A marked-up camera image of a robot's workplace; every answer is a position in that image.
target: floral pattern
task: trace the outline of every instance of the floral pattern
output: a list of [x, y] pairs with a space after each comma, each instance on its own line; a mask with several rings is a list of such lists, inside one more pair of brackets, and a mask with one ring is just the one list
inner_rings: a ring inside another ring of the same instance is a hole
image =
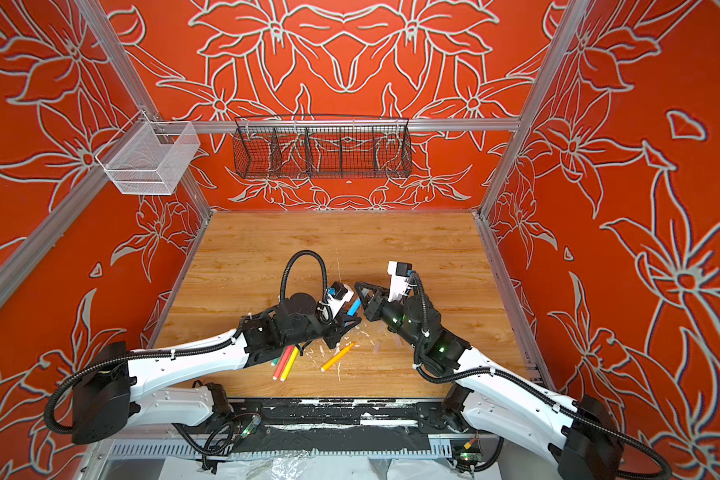
[[[85, 448], [46, 429], [45, 401], [107, 343], [146, 346], [197, 236], [193, 209], [183, 187], [173, 197], [139, 198], [107, 185], [0, 311], [0, 480], [74, 476]], [[156, 240], [152, 278], [137, 255], [106, 262], [123, 250], [122, 238], [161, 218], [171, 227]], [[56, 417], [70, 422], [68, 395]]]
[[[163, 117], [175, 120], [514, 117], [565, 8], [560, 0], [522, 8], [506, 0], [237, 0], [170, 12], [130, 0], [102, 5]], [[492, 132], [416, 133], [410, 178], [348, 183], [243, 179], [229, 135], [202, 137], [209, 155], [192, 172], [221, 210], [471, 208], [498, 161], [489, 152], [506, 141]], [[431, 154], [449, 148], [459, 152], [450, 161]]]
[[[135, 112], [74, 2], [0, 0], [0, 265]], [[183, 187], [139, 198], [107, 185], [3, 305], [0, 480], [78, 472], [84, 448], [46, 429], [45, 402], [108, 342], [148, 341], [200, 223]], [[139, 235], [150, 245], [146, 270], [127, 255], [137, 241], [124, 246]], [[68, 396], [56, 415], [69, 423]]]
[[72, 2], [0, 1], [0, 265], [135, 112]]
[[720, 479], [711, 52], [720, 2], [592, 2], [488, 215], [555, 386], [599, 398], [687, 479]]

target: black wire basket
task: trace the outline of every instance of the black wire basket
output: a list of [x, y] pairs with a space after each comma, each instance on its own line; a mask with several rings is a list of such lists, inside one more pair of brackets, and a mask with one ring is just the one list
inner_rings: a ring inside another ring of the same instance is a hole
[[235, 173], [242, 178], [406, 178], [406, 118], [300, 115], [238, 117]]

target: wood grain surface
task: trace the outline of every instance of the wood grain surface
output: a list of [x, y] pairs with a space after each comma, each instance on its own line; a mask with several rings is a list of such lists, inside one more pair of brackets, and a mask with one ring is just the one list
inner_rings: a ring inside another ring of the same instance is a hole
[[[215, 214], [156, 346], [215, 335], [236, 326], [241, 315], [277, 304], [282, 271], [302, 249], [322, 256], [329, 285], [340, 280], [388, 287], [388, 261], [413, 264], [446, 328], [527, 376], [469, 213]], [[320, 283], [317, 262], [305, 256], [291, 270], [288, 295], [306, 292], [317, 298]], [[335, 351], [319, 340], [296, 360], [285, 382], [272, 380], [269, 363], [202, 380], [223, 384], [230, 397], [422, 398], [448, 391], [448, 384], [433, 385], [412, 369], [413, 349], [383, 322], [364, 320], [339, 345], [351, 341], [355, 348], [327, 372], [320, 365]]]

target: marker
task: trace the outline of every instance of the marker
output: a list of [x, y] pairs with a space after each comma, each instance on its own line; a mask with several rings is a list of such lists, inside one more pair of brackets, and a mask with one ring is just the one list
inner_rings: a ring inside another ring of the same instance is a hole
[[344, 355], [349, 353], [350, 349], [355, 346], [355, 342], [350, 343], [346, 347], [344, 347], [339, 353], [335, 354], [333, 358], [328, 360], [323, 364], [323, 366], [320, 367], [320, 370], [323, 370], [324, 372], [327, 371], [329, 368], [334, 366], [337, 361], [341, 360]]
[[293, 363], [296, 361], [296, 358], [298, 357], [298, 349], [293, 349], [291, 351], [291, 356], [288, 358], [288, 363], [286, 363], [286, 368], [282, 370], [282, 373], [280, 374], [280, 381], [284, 382], [288, 378], [288, 374], [291, 372], [291, 368], [293, 368]]
[[280, 360], [277, 363], [277, 368], [275, 369], [275, 373], [272, 375], [272, 380], [277, 380], [280, 378], [280, 374], [282, 373], [282, 370], [286, 368], [286, 359], [289, 359], [291, 357], [291, 352], [293, 351], [293, 345], [288, 345], [283, 351], [282, 355], [280, 356]]
[[355, 315], [355, 313], [360, 308], [360, 299], [356, 299], [355, 302], [352, 304], [352, 307], [350, 307], [349, 312], [347, 312], [347, 315]]

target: white wire basket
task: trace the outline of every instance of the white wire basket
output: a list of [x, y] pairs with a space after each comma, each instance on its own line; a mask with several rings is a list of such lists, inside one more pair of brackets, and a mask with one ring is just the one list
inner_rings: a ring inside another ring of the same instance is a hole
[[161, 143], [149, 122], [137, 123], [134, 129], [116, 155], [99, 162], [106, 176], [122, 194], [171, 195], [200, 148], [192, 122], [172, 144]]

